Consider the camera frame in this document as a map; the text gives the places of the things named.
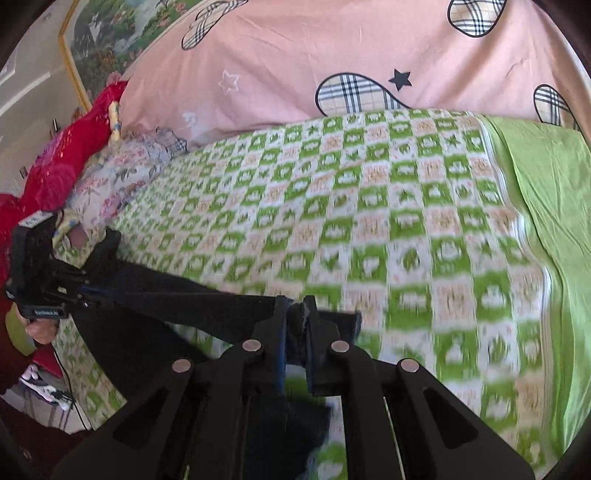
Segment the person left hand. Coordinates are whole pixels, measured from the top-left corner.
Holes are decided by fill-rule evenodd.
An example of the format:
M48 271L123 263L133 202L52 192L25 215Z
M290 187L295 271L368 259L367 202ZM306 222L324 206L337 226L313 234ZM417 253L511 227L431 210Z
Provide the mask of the person left hand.
M22 316L19 309L16 309L17 318L23 324L26 334L40 345L52 343L57 336L59 321L55 319L37 318L29 320Z

